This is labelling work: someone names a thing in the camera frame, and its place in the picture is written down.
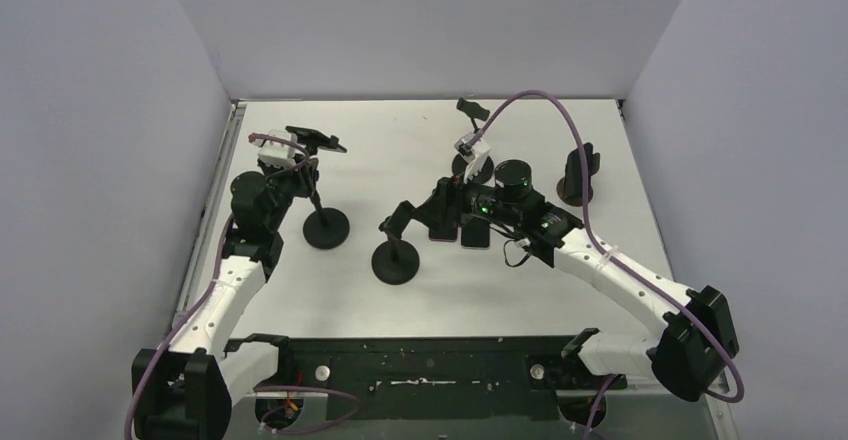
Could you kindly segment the black round-base phone stand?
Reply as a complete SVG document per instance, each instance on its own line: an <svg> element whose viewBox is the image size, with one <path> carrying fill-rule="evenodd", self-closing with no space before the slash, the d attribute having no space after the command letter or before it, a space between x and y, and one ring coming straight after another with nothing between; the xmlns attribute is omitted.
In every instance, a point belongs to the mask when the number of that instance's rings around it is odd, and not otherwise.
<svg viewBox="0 0 848 440"><path fill-rule="evenodd" d="M467 100L463 97L460 97L457 100L456 109L467 116L470 120L472 125L472 131L470 133L475 134L475 137L471 140L471 144L474 144L478 141L477 136L480 132L478 122L487 121L490 116L490 111L479 103Z"/></svg>

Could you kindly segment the black phone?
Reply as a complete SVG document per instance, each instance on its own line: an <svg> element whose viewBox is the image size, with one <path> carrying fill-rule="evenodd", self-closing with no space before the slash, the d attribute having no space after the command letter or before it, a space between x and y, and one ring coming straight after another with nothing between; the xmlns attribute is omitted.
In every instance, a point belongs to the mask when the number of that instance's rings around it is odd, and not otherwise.
<svg viewBox="0 0 848 440"><path fill-rule="evenodd" d="M291 134L292 139L304 147L310 155L316 155L319 150L337 153L348 152L348 149L340 143L340 139L336 135L327 135L316 129L299 126L286 126L285 131Z"/></svg>

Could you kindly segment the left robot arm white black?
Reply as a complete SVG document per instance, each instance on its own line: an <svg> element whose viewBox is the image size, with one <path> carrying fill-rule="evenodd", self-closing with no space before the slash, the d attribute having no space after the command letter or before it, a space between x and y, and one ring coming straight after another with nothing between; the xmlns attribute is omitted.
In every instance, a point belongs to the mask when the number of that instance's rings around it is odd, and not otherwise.
<svg viewBox="0 0 848 440"><path fill-rule="evenodd" d="M316 160L261 164L230 184L213 277L155 349L133 360L127 439L220 439L233 405L263 381L283 389L296 362L277 347L261 348L245 366L225 374L225 348L246 307L268 282L284 245L279 228L297 198L316 196Z"/></svg>

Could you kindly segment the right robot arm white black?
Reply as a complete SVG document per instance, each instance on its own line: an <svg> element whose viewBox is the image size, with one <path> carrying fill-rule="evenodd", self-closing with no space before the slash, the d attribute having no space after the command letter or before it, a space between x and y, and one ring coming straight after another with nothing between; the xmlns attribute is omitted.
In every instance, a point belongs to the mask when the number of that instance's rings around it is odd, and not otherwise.
<svg viewBox="0 0 848 440"><path fill-rule="evenodd" d="M630 313L644 336L588 328L568 344L565 379L586 387L602 375L653 378L676 397L694 402L709 394L730 367L739 342L727 298L712 286L695 290L618 254L570 212L546 200L532 185L532 169L506 160L492 186L461 176L439 179L421 205L400 203L380 226L392 260L414 254L402 238L417 221L431 230L458 230L471 220L500 227L527 257L574 276Z"/></svg>

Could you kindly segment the dark blue-edged smartphone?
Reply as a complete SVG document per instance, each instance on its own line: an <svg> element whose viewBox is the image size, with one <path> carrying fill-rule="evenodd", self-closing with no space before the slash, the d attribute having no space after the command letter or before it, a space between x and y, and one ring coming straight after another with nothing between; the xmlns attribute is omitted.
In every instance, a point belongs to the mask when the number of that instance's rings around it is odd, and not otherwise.
<svg viewBox="0 0 848 440"><path fill-rule="evenodd" d="M586 142L583 147L584 156L586 157L586 173L588 176L588 198L592 199L594 195L593 188L591 186L591 178L598 173L600 169L600 159L601 155L598 152L594 151L594 145L591 142ZM583 184L583 162L581 161L580 153L577 149L573 150L569 153L567 157L567 161L564 169L564 176L569 179L578 179L582 181Z"/></svg>

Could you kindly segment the tall black tripod phone stand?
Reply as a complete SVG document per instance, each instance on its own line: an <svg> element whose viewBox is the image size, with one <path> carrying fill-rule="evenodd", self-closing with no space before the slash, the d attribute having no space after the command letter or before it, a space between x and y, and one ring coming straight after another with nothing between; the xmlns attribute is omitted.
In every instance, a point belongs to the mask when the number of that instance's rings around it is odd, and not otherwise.
<svg viewBox="0 0 848 440"><path fill-rule="evenodd" d="M350 234L350 223L344 212L325 207L317 183L320 177L319 160L311 158L304 168L304 180L308 186L307 198L314 211L304 221L302 233L306 242L320 250L331 250L342 245Z"/></svg>

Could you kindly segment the purple-edged black smartphone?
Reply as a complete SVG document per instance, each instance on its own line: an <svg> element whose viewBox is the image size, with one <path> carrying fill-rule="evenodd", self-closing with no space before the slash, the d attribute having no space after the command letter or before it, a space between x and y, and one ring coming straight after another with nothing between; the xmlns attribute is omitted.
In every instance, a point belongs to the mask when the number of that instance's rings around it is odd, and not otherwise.
<svg viewBox="0 0 848 440"><path fill-rule="evenodd" d="M456 242L460 227L453 223L428 228L428 238L434 242Z"/></svg>

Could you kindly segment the black smartphone white edge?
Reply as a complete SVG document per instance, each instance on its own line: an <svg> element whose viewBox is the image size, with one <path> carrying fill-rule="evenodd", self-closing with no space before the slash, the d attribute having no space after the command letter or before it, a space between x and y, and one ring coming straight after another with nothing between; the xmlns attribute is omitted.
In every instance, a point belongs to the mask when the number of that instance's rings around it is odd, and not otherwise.
<svg viewBox="0 0 848 440"><path fill-rule="evenodd" d="M490 228L480 218L467 220L460 228L460 244L466 249L485 250L490 247Z"/></svg>

